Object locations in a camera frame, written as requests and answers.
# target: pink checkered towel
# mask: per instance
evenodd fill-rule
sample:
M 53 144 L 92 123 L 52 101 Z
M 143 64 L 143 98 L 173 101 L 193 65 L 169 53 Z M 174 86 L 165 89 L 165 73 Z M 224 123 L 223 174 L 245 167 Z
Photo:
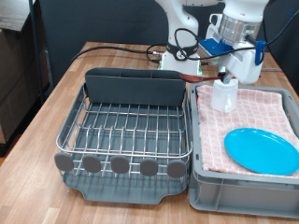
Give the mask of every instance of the pink checkered towel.
M 278 93 L 238 90 L 236 109 L 221 113 L 211 107 L 212 87 L 197 88 L 199 137 L 204 171 L 215 171 L 239 175 L 282 177 L 281 175 L 260 175 L 235 162 L 224 148 L 227 133 L 239 128 L 256 128 L 275 133 L 299 149 L 299 139 L 282 107 L 282 96 Z M 298 179 L 299 171 L 283 176 Z

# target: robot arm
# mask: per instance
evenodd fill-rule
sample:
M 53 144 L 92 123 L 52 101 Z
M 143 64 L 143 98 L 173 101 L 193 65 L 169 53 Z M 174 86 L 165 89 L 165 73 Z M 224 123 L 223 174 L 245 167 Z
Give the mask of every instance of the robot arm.
M 246 37 L 251 35 L 256 37 L 263 20 L 263 11 L 269 0 L 156 0 L 165 10 L 169 23 L 168 45 L 175 46 L 174 32 L 178 28 L 187 28 L 198 33 L 198 22 L 191 15 L 187 14 L 184 6 L 212 6 L 219 2 L 225 3 L 223 15 L 217 16 L 218 21 L 213 24 L 210 17 L 210 26 L 206 33 L 206 40 L 201 41 L 199 46 L 205 56 L 211 56 L 225 52 L 229 49 L 252 48 L 254 47 Z M 178 33 L 178 42 L 186 50 L 196 44 L 194 37 L 187 32 Z M 178 70 L 179 72 L 195 75 L 191 67 L 197 66 L 195 63 L 182 62 L 178 57 L 173 56 L 175 52 L 167 52 L 164 58 L 164 69 Z M 196 53 L 187 54 L 190 57 L 199 57 Z M 257 81 L 262 64 L 256 62 L 256 50 L 242 50 L 230 53 L 210 62 L 219 68 L 225 67 L 228 77 L 236 77 L 244 84 L 250 84 Z

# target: dish rack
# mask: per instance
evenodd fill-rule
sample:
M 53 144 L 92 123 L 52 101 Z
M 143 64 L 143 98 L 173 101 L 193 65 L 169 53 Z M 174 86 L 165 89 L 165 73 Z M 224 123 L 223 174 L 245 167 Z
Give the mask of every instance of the dish rack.
M 187 187 L 190 106 L 91 103 L 86 84 L 57 138 L 65 184 L 87 200 L 159 203 Z

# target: gray plastic bin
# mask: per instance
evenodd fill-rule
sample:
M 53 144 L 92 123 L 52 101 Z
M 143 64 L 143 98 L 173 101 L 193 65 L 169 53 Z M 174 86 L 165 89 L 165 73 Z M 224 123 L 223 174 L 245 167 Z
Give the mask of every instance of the gray plastic bin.
M 298 179 L 203 171 L 196 108 L 196 88 L 201 85 L 211 84 L 191 85 L 193 158 L 189 185 L 190 204 L 198 210 L 299 217 Z M 280 93 L 291 126 L 295 134 L 299 135 L 299 110 L 288 91 L 251 86 L 240 86 L 240 88 Z

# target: wooden table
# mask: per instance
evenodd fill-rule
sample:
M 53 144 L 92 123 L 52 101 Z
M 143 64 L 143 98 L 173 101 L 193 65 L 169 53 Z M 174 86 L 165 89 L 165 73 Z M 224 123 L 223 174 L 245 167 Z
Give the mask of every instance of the wooden table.
M 85 49 L 111 44 L 87 43 Z M 147 46 L 114 45 L 129 49 Z M 55 139 L 78 94 L 84 74 L 93 67 L 156 69 L 143 54 L 96 50 L 74 61 L 50 98 L 40 109 L 0 169 L 0 223 L 299 223 L 294 219 L 256 217 L 196 211 L 188 191 L 168 196 L 157 205 L 95 203 L 69 189 L 54 163 Z M 264 67 L 278 67 L 267 54 Z M 212 66 L 203 66 L 209 76 Z M 265 71 L 255 85 L 282 87 L 299 98 L 282 72 Z

